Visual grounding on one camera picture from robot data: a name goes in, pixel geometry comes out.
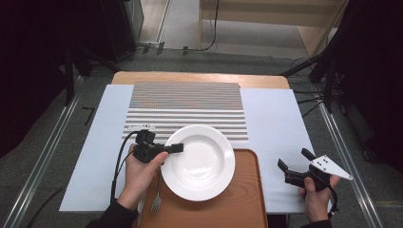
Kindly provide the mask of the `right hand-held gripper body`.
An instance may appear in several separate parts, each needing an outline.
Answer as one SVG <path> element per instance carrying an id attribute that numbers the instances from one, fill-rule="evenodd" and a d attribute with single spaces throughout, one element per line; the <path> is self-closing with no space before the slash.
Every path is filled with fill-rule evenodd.
<path id="1" fill-rule="evenodd" d="M 310 160 L 306 172 L 293 171 L 287 165 L 284 165 L 285 182 L 300 188 L 305 187 L 306 178 L 311 178 L 314 181 L 318 192 L 325 188 L 333 188 L 334 184 L 331 181 L 331 177 L 338 177 L 348 181 L 353 179 L 351 174 L 347 173 L 326 155 Z"/>

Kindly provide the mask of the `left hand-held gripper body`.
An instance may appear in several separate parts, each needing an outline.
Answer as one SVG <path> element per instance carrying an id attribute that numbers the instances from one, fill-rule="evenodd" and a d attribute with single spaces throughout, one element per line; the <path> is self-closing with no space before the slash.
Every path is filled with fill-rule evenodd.
<path id="1" fill-rule="evenodd" d="M 164 152 L 164 145 L 154 143 L 156 134 L 148 129 L 136 129 L 133 131 L 135 135 L 135 147 L 133 156 L 142 163 L 151 162 L 158 154 Z"/>

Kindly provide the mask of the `white deep plate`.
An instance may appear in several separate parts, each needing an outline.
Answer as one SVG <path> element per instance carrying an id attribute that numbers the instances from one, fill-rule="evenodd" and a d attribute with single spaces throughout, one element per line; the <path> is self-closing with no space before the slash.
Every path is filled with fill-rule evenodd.
<path id="1" fill-rule="evenodd" d="M 222 193 L 235 173 L 235 152 L 219 130 L 192 124 L 177 130 L 168 145 L 182 143 L 183 151 L 168 156 L 162 166 L 168 188 L 185 200 L 211 200 Z"/>

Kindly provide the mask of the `silver fork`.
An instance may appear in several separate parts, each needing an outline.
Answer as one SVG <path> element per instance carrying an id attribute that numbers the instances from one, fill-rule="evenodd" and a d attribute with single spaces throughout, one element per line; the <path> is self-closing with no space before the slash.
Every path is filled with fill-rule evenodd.
<path id="1" fill-rule="evenodd" d="M 160 210 L 161 207 L 161 197 L 160 197 L 160 191 L 161 191 L 161 184 L 162 184 L 162 175 L 159 175 L 159 179 L 158 179 L 158 184 L 157 184 L 157 190 L 156 190 L 156 196 L 152 202 L 151 205 L 151 211 L 153 213 L 157 213 Z"/>

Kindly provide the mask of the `brown wooden tray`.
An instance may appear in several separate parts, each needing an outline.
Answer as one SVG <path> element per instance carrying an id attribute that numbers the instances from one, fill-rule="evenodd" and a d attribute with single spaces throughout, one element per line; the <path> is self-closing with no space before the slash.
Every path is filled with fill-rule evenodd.
<path id="1" fill-rule="evenodd" d="M 249 149 L 235 151 L 236 168 L 229 186 L 207 201 L 190 201 L 161 184 L 161 207 L 151 211 L 158 179 L 148 188 L 140 228 L 268 228 L 259 163 Z"/>

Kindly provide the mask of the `person's left hand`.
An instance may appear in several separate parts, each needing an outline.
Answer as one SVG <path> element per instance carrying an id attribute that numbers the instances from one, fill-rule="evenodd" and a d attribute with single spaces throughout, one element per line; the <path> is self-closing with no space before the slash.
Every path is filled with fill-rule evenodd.
<path id="1" fill-rule="evenodd" d="M 131 144 L 129 147 L 130 154 L 125 160 L 125 185 L 117 199 L 119 204 L 131 211 L 137 208 L 154 174 L 168 157 L 168 153 L 163 151 L 151 162 L 142 163 L 131 154 L 134 148 L 135 144 Z"/>

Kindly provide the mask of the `person's right hand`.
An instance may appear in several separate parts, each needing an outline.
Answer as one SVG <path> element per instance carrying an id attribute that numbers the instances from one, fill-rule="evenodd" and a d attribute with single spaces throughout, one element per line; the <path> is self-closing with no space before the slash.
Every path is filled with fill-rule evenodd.
<path id="1" fill-rule="evenodd" d="M 305 178 L 304 187 L 298 189 L 298 194 L 304 199 L 304 212 L 310 223 L 329 218 L 328 204 L 333 196 L 330 188 L 317 191 L 314 180 Z"/>

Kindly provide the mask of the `white table cover sheet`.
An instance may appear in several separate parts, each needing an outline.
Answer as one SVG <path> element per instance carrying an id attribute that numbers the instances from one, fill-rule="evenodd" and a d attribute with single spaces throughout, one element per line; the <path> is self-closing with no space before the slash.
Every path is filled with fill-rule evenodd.
<path id="1" fill-rule="evenodd" d="M 122 136 L 133 87 L 106 87 L 62 200 L 61 211 L 101 212 L 112 196 L 122 192 L 125 177 L 115 171 L 118 159 L 126 156 L 128 147 L 135 141 L 133 131 Z M 294 92 L 240 86 L 240 94 L 249 142 L 230 142 L 231 146 L 250 149 L 257 155 L 268 214 L 302 213 L 303 200 L 297 188 L 285 182 L 278 168 L 278 160 L 298 172 L 307 171 L 309 166 L 301 149 L 310 149 L 312 145 Z"/>

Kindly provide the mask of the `striped woven placemat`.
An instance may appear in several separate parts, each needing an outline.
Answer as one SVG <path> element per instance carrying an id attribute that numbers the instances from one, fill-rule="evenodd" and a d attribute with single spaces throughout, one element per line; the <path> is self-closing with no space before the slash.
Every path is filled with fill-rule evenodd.
<path id="1" fill-rule="evenodd" d="M 248 143 L 248 131 L 236 83 L 142 82 L 133 87 L 122 133 L 149 129 L 164 143 L 177 130 L 205 124 L 231 143 Z"/>

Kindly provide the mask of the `black metal stand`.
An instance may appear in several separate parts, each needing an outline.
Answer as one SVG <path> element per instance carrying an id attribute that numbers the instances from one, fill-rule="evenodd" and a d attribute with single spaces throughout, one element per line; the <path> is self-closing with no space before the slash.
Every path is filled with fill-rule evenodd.
<path id="1" fill-rule="evenodd" d="M 89 60 L 94 60 L 98 64 L 106 67 L 113 73 L 119 72 L 120 69 L 111 64 L 109 61 L 103 59 L 95 52 L 79 46 L 69 46 L 65 48 L 64 53 L 64 67 L 65 67 L 65 79 L 66 79 L 66 92 L 67 97 L 65 105 L 72 103 L 75 95 L 75 88 L 73 83 L 73 69 L 76 68 L 81 76 L 90 76 L 93 68 L 89 63 Z"/>
<path id="2" fill-rule="evenodd" d="M 322 79 L 325 79 L 325 87 L 322 92 L 323 104 L 329 113 L 332 113 L 332 90 L 336 76 L 336 62 L 333 61 L 324 51 L 314 57 L 308 58 L 299 65 L 281 72 L 280 76 L 289 77 L 305 68 L 314 66 L 309 74 L 309 81 L 313 84 L 318 84 Z"/>

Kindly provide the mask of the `dark cabinet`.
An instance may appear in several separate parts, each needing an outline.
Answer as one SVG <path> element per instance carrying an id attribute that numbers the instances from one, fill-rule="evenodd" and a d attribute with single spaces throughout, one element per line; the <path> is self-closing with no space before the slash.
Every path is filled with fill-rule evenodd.
<path id="1" fill-rule="evenodd" d="M 144 24 L 141 0 L 101 0 L 106 17 L 111 59 L 119 62 L 137 49 Z"/>

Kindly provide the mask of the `light wooden furniture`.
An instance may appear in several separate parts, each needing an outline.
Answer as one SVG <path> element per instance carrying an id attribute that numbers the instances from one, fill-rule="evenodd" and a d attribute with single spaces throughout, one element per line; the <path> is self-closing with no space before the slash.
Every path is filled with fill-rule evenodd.
<path id="1" fill-rule="evenodd" d="M 262 23 L 297 26 L 309 57 L 320 53 L 331 32 L 338 26 L 350 0 L 199 0 L 199 38 L 202 42 L 202 21 Z"/>

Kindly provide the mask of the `metal floor rail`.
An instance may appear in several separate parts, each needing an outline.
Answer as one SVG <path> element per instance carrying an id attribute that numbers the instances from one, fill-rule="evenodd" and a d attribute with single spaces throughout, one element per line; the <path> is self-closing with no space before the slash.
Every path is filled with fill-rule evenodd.
<path id="1" fill-rule="evenodd" d="M 65 132 L 85 83 L 85 77 L 79 76 L 77 78 L 73 86 L 75 89 L 75 94 L 73 95 L 70 103 L 63 108 L 63 111 L 61 112 L 57 123 L 53 127 L 39 158 L 29 173 L 28 179 L 24 183 L 22 189 L 19 191 L 15 203 L 13 204 L 2 228 L 18 228 L 19 224 L 21 223 L 23 216 L 26 213 L 29 204 L 40 184 L 40 181 L 48 168 L 54 151 Z"/>
<path id="2" fill-rule="evenodd" d="M 384 224 L 375 208 L 371 195 L 368 192 L 356 168 L 353 158 L 350 155 L 350 151 L 339 131 L 334 115 L 327 111 L 324 104 L 321 104 L 319 109 L 331 134 L 332 140 L 336 146 L 336 151 L 344 168 L 353 176 L 351 185 L 368 227 L 384 228 Z"/>

